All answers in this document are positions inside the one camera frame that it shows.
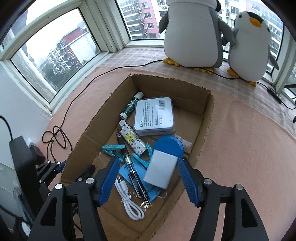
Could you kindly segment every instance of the penguin foot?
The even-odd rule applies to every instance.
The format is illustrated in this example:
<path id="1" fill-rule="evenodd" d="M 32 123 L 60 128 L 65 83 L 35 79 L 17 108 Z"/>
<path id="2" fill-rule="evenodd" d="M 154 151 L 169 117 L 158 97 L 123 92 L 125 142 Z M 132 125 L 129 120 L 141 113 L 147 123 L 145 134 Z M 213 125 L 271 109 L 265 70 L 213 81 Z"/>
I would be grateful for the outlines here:
<path id="1" fill-rule="evenodd" d="M 239 75 L 232 68 L 229 68 L 227 72 L 230 73 L 231 76 L 239 78 Z"/>
<path id="2" fill-rule="evenodd" d="M 256 82 L 248 81 L 248 83 L 249 83 L 249 85 L 252 85 L 252 86 L 254 86 L 254 87 L 257 86 L 257 83 L 256 83 Z"/>
<path id="3" fill-rule="evenodd" d="M 212 72 L 210 72 L 210 71 L 213 71 L 213 68 L 194 68 L 194 70 L 200 70 L 201 72 L 207 72 L 208 74 L 213 74 Z"/>
<path id="4" fill-rule="evenodd" d="M 176 67 L 180 66 L 180 64 L 178 64 L 177 62 L 175 62 L 174 60 L 171 60 L 170 58 L 165 58 L 163 60 L 164 63 L 168 63 L 168 64 L 174 64 Z"/>

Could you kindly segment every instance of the blue round lid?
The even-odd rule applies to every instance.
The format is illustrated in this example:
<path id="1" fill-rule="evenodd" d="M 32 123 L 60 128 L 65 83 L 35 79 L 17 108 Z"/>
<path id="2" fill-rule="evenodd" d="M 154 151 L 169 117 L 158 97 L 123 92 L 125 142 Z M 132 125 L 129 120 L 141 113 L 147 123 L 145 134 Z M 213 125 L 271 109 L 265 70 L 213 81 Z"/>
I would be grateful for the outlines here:
<path id="1" fill-rule="evenodd" d="M 159 150 L 178 158 L 181 158 L 184 154 L 184 147 L 182 142 L 174 136 L 163 136 L 159 138 L 155 142 L 152 152 L 154 150 Z"/>

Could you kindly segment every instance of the pen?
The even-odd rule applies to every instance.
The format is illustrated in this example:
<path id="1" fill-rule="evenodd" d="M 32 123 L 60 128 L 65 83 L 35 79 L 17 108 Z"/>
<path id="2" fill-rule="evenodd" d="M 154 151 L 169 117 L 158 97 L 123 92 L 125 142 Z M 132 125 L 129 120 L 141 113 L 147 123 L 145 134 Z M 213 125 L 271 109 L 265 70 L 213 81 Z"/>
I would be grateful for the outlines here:
<path id="1" fill-rule="evenodd" d="M 120 133 L 118 133 L 118 132 L 117 132 L 117 142 L 119 145 L 125 145 L 123 136 L 120 135 Z M 125 147 L 125 148 L 121 149 L 121 153 L 123 155 L 123 159 L 126 163 L 126 166 L 128 167 L 128 171 L 129 171 L 128 176 L 131 180 L 131 183 L 133 185 L 133 188 L 135 189 L 137 196 L 140 199 L 143 199 L 145 201 L 145 203 L 150 207 L 151 203 L 149 201 L 150 200 L 149 195 L 148 195 L 146 189 L 144 188 L 144 185 L 143 185 L 137 171 L 133 167 L 133 161 L 131 159 L 131 156 L 128 153 L 127 148 Z"/>

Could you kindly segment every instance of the penguin beak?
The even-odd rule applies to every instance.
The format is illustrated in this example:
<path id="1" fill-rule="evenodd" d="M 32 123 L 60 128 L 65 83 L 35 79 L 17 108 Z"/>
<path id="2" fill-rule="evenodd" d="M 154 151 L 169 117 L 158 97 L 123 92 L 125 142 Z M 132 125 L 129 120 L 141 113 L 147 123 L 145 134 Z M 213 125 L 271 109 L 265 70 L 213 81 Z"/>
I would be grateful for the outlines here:
<path id="1" fill-rule="evenodd" d="M 251 22 L 251 24 L 253 24 L 257 28 L 261 27 L 261 23 L 256 18 L 250 18 L 250 22 Z"/>

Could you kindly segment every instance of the large penguin plush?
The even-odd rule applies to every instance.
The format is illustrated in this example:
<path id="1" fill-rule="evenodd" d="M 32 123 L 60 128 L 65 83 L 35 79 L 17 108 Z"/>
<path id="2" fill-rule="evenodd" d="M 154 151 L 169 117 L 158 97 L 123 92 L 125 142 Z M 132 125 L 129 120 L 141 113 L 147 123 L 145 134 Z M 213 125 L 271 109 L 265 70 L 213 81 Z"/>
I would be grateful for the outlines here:
<path id="1" fill-rule="evenodd" d="M 270 52 L 271 33 L 263 19 L 252 12 L 240 12 L 232 29 L 235 46 L 230 43 L 227 70 L 232 76 L 241 77 L 249 84 L 256 86 L 267 67 L 268 59 L 278 70 L 279 66 Z M 225 46 L 228 43 L 222 38 Z"/>
<path id="2" fill-rule="evenodd" d="M 164 62 L 185 67 L 219 68 L 223 61 L 221 32 L 232 45 L 231 28 L 219 18 L 218 0 L 167 0 L 168 12 L 158 29 L 165 29 Z"/>

